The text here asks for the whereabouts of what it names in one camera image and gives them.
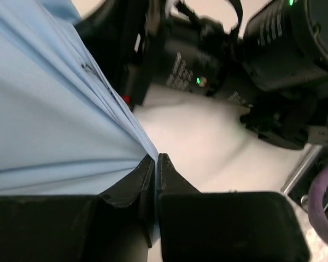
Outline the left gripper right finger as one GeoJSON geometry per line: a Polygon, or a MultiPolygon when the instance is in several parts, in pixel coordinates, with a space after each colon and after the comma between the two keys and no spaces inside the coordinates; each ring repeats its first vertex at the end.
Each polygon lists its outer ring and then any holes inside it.
{"type": "Polygon", "coordinates": [[[158,161],[164,261],[309,261],[287,198],[277,192],[202,193],[169,156],[158,161]]]}

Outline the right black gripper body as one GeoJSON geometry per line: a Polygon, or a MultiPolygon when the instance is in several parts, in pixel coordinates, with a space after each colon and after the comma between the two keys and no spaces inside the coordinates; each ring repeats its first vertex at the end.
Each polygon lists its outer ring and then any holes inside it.
{"type": "Polygon", "coordinates": [[[183,1],[104,1],[76,30],[128,105],[141,105],[152,84],[214,93],[239,33],[183,1]]]}

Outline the aluminium front rail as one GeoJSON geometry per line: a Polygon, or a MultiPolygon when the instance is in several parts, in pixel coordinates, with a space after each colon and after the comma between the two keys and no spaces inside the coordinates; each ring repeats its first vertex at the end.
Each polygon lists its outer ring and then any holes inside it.
{"type": "Polygon", "coordinates": [[[285,183],[281,187],[283,194],[289,194],[289,192],[296,186],[301,178],[304,177],[308,169],[313,165],[324,147],[320,145],[311,145],[297,162],[290,174],[285,180],[285,183]]]}

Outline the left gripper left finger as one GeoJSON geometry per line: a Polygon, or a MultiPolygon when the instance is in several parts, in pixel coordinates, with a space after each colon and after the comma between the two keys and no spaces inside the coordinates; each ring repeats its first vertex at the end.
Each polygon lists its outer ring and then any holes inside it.
{"type": "Polygon", "coordinates": [[[99,195],[0,196],[0,261],[146,261],[155,163],[99,195]]]}

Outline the light blue pillowcase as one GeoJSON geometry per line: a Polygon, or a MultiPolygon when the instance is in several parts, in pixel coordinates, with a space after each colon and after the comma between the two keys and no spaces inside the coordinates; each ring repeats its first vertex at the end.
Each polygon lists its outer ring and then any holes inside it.
{"type": "Polygon", "coordinates": [[[99,194],[158,152],[71,1],[0,1],[0,195],[99,194]]]}

